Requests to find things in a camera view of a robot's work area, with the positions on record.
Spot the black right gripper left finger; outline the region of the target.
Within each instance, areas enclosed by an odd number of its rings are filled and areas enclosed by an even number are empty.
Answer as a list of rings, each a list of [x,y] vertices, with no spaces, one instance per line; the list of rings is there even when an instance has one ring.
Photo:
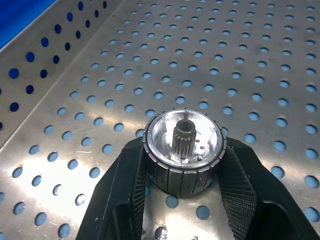
[[[78,240],[139,240],[146,197],[142,142],[128,142],[96,184]]]

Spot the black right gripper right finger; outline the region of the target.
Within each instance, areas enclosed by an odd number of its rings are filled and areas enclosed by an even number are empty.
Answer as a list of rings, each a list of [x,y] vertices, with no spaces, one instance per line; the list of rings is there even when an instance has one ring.
[[[318,240],[286,187],[251,147],[228,137],[219,163],[219,188],[236,240]]]

